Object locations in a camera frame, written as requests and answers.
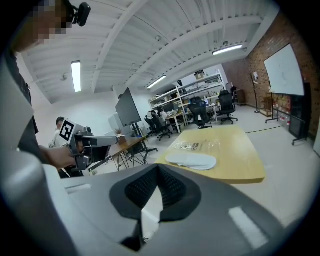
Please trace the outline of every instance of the yellow table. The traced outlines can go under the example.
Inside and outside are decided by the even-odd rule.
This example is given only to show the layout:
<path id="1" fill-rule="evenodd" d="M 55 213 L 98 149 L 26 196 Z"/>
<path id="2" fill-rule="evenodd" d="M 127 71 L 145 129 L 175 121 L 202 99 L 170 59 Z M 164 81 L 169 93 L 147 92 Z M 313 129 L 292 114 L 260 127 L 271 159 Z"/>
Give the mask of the yellow table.
<path id="1" fill-rule="evenodd" d="M 193 150 L 181 149 L 181 147 L 193 148 Z M 260 183 L 266 177 L 264 165 L 255 147 L 237 125 L 186 130 L 155 163 L 176 166 L 167 162 L 166 156 L 170 153 L 182 152 L 214 156 L 217 164 L 210 170 L 182 168 L 229 184 Z"/>

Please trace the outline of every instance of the whiteboard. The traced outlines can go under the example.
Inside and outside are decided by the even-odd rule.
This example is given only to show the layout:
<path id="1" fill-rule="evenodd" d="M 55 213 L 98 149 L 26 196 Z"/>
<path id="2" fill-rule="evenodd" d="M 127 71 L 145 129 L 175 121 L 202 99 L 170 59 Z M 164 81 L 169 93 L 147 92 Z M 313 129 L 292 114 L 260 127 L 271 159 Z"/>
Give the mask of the whiteboard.
<path id="1" fill-rule="evenodd" d="M 273 93 L 305 95 L 298 61 L 290 44 L 266 59 L 264 65 Z"/>

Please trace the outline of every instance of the ceiling light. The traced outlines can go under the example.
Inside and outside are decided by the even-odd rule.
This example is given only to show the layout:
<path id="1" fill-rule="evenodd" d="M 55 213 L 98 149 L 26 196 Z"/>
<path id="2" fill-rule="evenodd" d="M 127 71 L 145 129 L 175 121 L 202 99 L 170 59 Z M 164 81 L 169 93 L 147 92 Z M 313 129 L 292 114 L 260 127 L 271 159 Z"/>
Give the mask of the ceiling light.
<path id="1" fill-rule="evenodd" d="M 163 75 L 161 76 L 158 80 L 156 80 L 155 82 L 153 82 L 152 84 L 150 84 L 147 89 L 151 88 L 152 86 L 155 86 L 157 83 L 159 83 L 160 81 L 162 81 L 163 79 L 165 79 L 167 76 Z"/>
<path id="2" fill-rule="evenodd" d="M 79 60 L 71 62 L 73 86 L 76 93 L 81 92 L 80 67 L 81 63 Z"/>
<path id="3" fill-rule="evenodd" d="M 217 50 L 217 51 L 213 52 L 212 55 L 215 56 L 215 55 L 218 55 L 218 54 L 223 54 L 223 53 L 226 53 L 226 52 L 229 52 L 229 51 L 240 49 L 241 47 L 242 47 L 242 44 L 239 44 L 239 45 L 236 45 L 236 46 L 231 46 L 231 47 L 228 47 L 228 48 L 224 48 L 222 50 Z"/>

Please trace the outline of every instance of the white floor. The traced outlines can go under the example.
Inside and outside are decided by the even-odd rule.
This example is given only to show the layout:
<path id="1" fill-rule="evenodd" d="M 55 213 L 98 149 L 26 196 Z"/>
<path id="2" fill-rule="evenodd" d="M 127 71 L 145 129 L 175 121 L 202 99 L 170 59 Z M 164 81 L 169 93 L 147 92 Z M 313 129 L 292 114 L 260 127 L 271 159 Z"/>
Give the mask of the white floor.
<path id="1" fill-rule="evenodd" d="M 292 146 L 294 137 L 285 127 L 278 127 L 281 125 L 280 122 L 271 121 L 265 124 L 267 118 L 254 111 L 248 106 L 237 107 L 233 115 L 238 118 L 238 122 L 234 123 L 246 133 L 252 132 L 247 135 L 264 163 L 266 178 L 262 183 L 233 186 L 264 206 L 286 227 L 293 221 L 302 218 L 309 210 L 313 196 L 319 189 L 320 158 L 313 151 L 311 140 L 297 142 L 295 146 Z M 213 122 L 212 125 L 220 126 L 220 122 L 218 124 Z M 192 124 L 185 129 L 196 128 L 197 126 Z M 171 138 L 164 137 L 161 141 L 158 141 L 155 136 L 149 138 L 147 147 L 156 147 L 158 152 L 149 153 L 148 163 L 154 163 L 178 136 L 175 133 Z M 117 171 L 113 162 L 102 165 L 97 170 L 98 174 Z M 150 238 L 157 230 L 156 222 L 162 209 L 161 194 L 157 189 L 142 211 L 145 237 Z"/>

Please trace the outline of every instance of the brick wall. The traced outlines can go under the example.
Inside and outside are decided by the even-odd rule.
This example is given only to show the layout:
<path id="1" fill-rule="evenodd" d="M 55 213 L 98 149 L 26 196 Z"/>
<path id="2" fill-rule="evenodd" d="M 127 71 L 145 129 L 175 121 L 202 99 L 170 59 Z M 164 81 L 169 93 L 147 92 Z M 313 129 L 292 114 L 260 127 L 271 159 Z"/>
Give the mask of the brick wall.
<path id="1" fill-rule="evenodd" d="M 248 73 L 258 73 L 259 85 L 256 92 L 259 99 L 258 106 L 260 107 L 260 99 L 269 93 L 269 77 L 264 61 L 288 44 L 291 44 L 302 74 L 311 86 L 312 114 L 309 133 L 315 136 L 318 131 L 320 116 L 319 68 L 303 38 L 283 13 L 278 14 L 269 30 L 246 59 L 227 62 L 222 66 L 228 82 L 232 82 L 238 89 L 245 91 L 247 104 L 251 106 L 256 106 L 256 102 L 253 84 Z M 287 96 L 276 95 L 276 97 L 290 105 Z"/>

